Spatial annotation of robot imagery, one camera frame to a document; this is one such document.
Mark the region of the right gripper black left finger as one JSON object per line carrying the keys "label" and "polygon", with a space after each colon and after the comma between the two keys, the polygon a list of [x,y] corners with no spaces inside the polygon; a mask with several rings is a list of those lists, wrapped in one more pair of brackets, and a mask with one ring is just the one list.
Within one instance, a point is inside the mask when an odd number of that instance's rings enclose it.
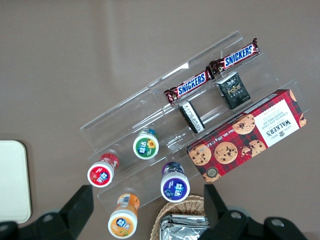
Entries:
{"label": "right gripper black left finger", "polygon": [[83,185],[58,212],[48,212],[35,222],[35,239],[76,240],[93,210],[93,189]]}

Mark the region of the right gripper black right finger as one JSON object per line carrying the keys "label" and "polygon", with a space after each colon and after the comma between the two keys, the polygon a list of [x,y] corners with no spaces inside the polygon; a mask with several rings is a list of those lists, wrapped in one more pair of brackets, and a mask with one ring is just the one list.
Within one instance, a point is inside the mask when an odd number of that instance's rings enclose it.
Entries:
{"label": "right gripper black right finger", "polygon": [[204,211],[209,228],[201,240],[244,240],[248,231],[248,217],[239,210],[229,210],[212,184],[204,185]]}

